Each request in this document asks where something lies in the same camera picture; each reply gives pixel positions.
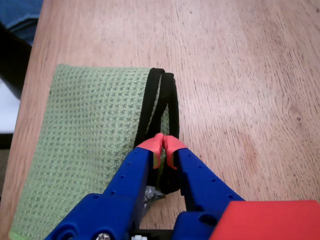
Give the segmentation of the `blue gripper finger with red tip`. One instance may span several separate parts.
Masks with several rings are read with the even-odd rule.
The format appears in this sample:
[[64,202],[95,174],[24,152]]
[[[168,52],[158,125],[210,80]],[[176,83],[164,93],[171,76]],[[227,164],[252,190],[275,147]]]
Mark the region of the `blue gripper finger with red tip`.
[[180,140],[163,138],[167,162],[176,167],[186,211],[175,221],[171,239],[208,240],[231,201],[243,198],[215,175]]
[[158,133],[125,157],[102,194],[86,195],[48,234],[48,240],[129,240],[140,226],[149,171],[159,167]]

